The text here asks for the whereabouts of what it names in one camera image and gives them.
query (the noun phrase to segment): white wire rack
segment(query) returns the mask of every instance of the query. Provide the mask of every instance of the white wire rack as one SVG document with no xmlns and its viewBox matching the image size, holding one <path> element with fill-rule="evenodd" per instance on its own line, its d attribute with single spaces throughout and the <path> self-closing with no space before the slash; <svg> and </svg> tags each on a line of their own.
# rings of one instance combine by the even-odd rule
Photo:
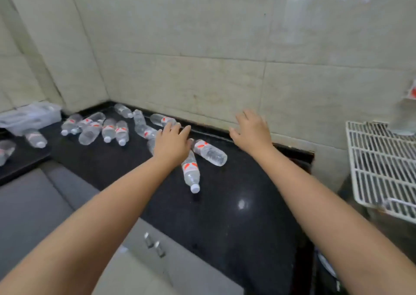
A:
<svg viewBox="0 0 416 295">
<path fill-rule="evenodd" d="M 351 121 L 346 135 L 355 200 L 416 224 L 416 137 Z"/>
</svg>

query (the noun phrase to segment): person's left arm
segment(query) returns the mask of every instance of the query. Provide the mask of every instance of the person's left arm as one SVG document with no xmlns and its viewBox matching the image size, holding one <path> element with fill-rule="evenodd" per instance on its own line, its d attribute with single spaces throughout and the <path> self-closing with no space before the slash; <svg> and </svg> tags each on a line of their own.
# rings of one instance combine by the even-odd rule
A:
<svg viewBox="0 0 416 295">
<path fill-rule="evenodd" d="M 0 282 L 0 294 L 91 294 L 151 196 L 189 154 L 190 126 L 168 123 L 154 156 L 72 214 Z"/>
</svg>

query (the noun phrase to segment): forearm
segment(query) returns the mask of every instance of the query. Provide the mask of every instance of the forearm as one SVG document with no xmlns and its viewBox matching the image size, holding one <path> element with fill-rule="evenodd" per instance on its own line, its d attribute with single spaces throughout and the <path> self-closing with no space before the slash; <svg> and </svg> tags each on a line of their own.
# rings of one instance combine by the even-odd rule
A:
<svg viewBox="0 0 416 295">
<path fill-rule="evenodd" d="M 412 289 L 415 266 L 353 208 L 276 149 L 255 159 L 351 294 Z"/>
<path fill-rule="evenodd" d="M 153 157 L 96 195 L 0 283 L 0 293 L 90 293 L 172 168 Z"/>
</svg>

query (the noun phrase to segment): person's left hand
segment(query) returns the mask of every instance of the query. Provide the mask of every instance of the person's left hand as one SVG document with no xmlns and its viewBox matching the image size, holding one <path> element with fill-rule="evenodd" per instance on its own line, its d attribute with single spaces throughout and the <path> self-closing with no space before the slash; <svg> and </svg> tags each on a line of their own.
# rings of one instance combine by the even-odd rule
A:
<svg viewBox="0 0 416 295">
<path fill-rule="evenodd" d="M 172 126 L 168 123 L 163 131 L 156 134 L 154 157 L 168 161 L 173 167 L 179 166 L 188 157 L 192 140 L 188 140 L 190 125 L 187 125 L 180 133 L 180 124 Z"/>
</svg>

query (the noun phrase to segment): black granite countertop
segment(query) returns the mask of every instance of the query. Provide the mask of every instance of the black granite countertop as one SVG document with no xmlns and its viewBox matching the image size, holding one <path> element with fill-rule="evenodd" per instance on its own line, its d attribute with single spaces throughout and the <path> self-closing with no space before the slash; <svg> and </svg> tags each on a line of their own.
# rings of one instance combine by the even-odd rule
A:
<svg viewBox="0 0 416 295">
<path fill-rule="evenodd" d="M 103 112 L 108 118 L 121 119 L 113 108 Z M 78 136 L 59 134 L 60 123 L 41 130 L 48 140 L 43 150 L 32 149 L 17 138 L 16 153 L 0 169 L 0 183 L 17 176 L 18 162 L 22 169 L 28 169 L 38 156 L 39 161 L 52 158 L 60 162 L 102 190 L 151 157 L 147 141 L 134 132 L 133 120 L 127 122 L 130 141 L 124 147 L 115 140 L 106 144 L 101 136 L 89 146 L 80 145 Z M 155 192 L 141 217 L 255 294 L 306 294 L 312 253 L 299 249 L 304 242 L 299 225 L 265 172 L 226 136 L 194 125 L 190 137 L 202 138 L 225 151 L 227 163 L 217 167 L 197 156 L 201 191 L 196 195 L 190 192 L 177 167 Z M 312 157 L 307 153 L 285 148 L 282 151 L 305 170 L 310 169 L 306 161 Z"/>
</svg>

